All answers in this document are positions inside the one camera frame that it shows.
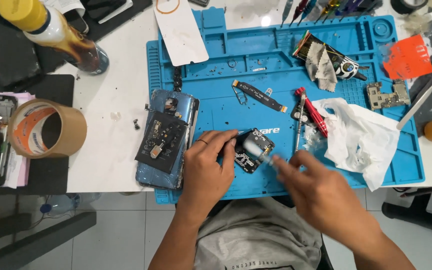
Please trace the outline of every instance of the blue silicone repair mat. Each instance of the blue silicone repair mat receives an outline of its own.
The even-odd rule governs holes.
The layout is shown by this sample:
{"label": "blue silicone repair mat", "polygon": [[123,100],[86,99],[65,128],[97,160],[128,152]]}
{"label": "blue silicone repair mat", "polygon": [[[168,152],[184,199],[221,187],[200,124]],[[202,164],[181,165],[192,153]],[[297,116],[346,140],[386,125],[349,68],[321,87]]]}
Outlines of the blue silicone repair mat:
{"label": "blue silicone repair mat", "polygon": [[[224,10],[211,7],[193,11],[201,36],[206,44],[209,59],[182,67],[182,90],[201,101],[194,139],[205,130],[238,129],[248,131],[254,127],[266,133],[275,143],[273,154],[289,159],[294,152],[297,121],[290,117],[297,99],[294,90],[305,87],[312,101],[328,98],[344,98],[350,104],[369,108],[366,85],[382,82],[381,91],[391,93],[393,82],[385,76],[378,47],[398,40],[392,16],[349,17],[339,20],[303,22],[291,27],[285,24],[268,27],[226,29]],[[311,82],[304,63],[291,53],[304,31],[309,29],[323,42],[356,60],[368,70],[360,72],[368,77],[366,82],[358,79],[338,80],[336,90],[330,93],[320,90]],[[174,67],[161,34],[159,39],[147,43],[149,90],[173,89]],[[253,71],[258,68],[266,70]],[[248,103],[241,105],[231,87],[234,80],[246,82],[261,91],[273,89],[271,97],[288,107],[286,113],[266,107],[248,96]],[[389,118],[400,120],[407,106],[376,110]],[[317,150],[315,156],[327,167],[335,169],[334,163],[324,157],[326,149]],[[366,187],[361,173],[336,169],[342,173],[351,187]],[[276,180],[276,173],[266,164],[253,174],[245,173],[235,163],[236,177],[223,197],[228,199],[254,198],[285,195],[285,189]],[[418,137],[411,120],[401,131],[396,154],[384,177],[383,186],[411,184],[424,181]],[[157,203],[176,203],[181,192],[157,190]]]}

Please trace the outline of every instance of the gray t-shirt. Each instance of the gray t-shirt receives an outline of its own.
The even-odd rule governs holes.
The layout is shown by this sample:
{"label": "gray t-shirt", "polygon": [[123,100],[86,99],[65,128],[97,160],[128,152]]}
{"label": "gray t-shirt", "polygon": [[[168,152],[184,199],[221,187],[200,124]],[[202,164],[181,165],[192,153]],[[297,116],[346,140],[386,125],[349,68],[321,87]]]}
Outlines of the gray t-shirt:
{"label": "gray t-shirt", "polygon": [[195,270],[314,270],[321,233],[271,197],[234,200],[201,226]]}

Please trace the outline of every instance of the white desk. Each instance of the white desk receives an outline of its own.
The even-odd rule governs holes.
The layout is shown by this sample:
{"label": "white desk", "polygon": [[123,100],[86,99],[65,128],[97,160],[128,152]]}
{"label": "white desk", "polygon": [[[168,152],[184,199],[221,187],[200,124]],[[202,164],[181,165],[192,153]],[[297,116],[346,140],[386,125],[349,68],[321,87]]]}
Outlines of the white desk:
{"label": "white desk", "polygon": [[[271,25],[281,24],[285,1],[211,0],[210,5],[226,5],[226,27],[234,29],[257,27],[268,21]],[[194,4],[191,7],[203,9]],[[293,10],[286,23],[291,22]],[[388,11],[392,9],[389,0],[385,0],[376,14],[385,15]],[[396,24],[401,24],[394,11],[392,14]],[[104,74],[89,76],[69,64],[56,71],[80,77],[75,81],[73,107],[81,109],[88,126],[81,150],[69,157],[68,192],[153,190],[135,181],[134,158],[143,138],[147,117],[144,107],[149,101],[146,42],[158,38],[157,29],[153,9],[148,8],[99,41],[110,59],[110,68]],[[397,32],[400,40],[408,37],[401,27],[397,27]],[[111,120],[111,112],[120,112],[121,119]],[[141,130],[135,130],[134,119],[139,119]],[[432,143],[420,138],[419,145],[426,181],[408,186],[432,187]]]}

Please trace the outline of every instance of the packing tape roll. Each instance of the packing tape roll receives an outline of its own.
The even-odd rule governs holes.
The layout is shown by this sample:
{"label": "packing tape roll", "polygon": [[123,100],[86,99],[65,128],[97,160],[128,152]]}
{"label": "packing tape roll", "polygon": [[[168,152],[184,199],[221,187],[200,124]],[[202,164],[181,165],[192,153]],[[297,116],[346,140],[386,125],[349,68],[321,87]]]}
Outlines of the packing tape roll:
{"label": "packing tape roll", "polygon": [[[86,133],[79,110],[40,98],[19,106],[8,125],[11,146],[30,159],[71,156],[83,146]],[[53,145],[48,148],[45,143]]]}
{"label": "packing tape roll", "polygon": [[399,14],[411,14],[424,7],[429,0],[391,0],[391,6]]}

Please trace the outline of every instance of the black tape roll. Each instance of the black tape roll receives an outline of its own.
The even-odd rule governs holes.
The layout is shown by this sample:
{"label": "black tape roll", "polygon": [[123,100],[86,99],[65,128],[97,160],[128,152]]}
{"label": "black tape roll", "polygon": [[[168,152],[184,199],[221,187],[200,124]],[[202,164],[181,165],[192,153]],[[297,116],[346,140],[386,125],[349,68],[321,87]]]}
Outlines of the black tape roll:
{"label": "black tape roll", "polygon": [[391,0],[394,11],[399,14],[411,14],[424,7],[429,0]]}

